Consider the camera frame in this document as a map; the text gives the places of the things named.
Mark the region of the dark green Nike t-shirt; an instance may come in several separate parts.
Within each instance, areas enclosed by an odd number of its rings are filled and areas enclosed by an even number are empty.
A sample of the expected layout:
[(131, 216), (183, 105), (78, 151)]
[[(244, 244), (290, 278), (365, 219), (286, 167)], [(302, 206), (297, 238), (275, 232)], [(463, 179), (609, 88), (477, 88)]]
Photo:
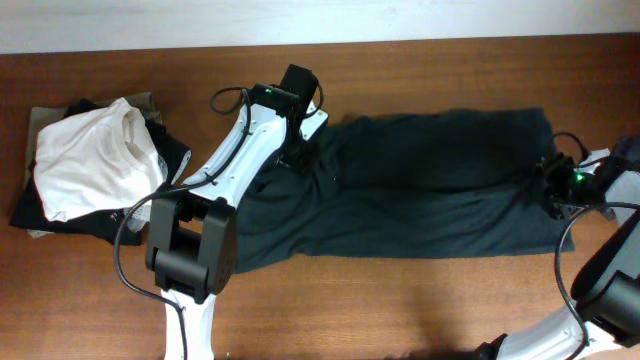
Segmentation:
[(238, 210), (244, 273), (307, 256), (470, 258), (550, 253), (537, 163), (552, 152), (540, 108), (362, 117), (324, 129), (299, 173), (257, 176)]

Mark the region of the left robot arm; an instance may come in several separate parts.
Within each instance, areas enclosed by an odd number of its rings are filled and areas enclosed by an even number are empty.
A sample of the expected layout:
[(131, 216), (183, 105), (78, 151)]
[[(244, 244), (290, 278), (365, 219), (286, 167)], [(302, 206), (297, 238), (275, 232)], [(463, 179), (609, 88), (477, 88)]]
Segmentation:
[(291, 64), (277, 85), (238, 88), (238, 118), (213, 155), (151, 203), (145, 265), (166, 309), (168, 359), (211, 359), (214, 305), (238, 258), (237, 209), (254, 178), (281, 165), (304, 173), (328, 115), (315, 74)]

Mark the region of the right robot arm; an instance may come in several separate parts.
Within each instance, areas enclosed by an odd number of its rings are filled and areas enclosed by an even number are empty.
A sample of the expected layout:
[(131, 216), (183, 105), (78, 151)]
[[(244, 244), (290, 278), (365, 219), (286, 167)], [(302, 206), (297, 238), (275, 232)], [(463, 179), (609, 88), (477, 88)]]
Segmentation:
[[(554, 274), (564, 305), (536, 325), (481, 344), (475, 359), (583, 359), (639, 343), (639, 139), (621, 138), (609, 152), (583, 150), (542, 160), (552, 215), (565, 221), (555, 246)], [(561, 253), (572, 227), (591, 212), (619, 227), (565, 286)]]

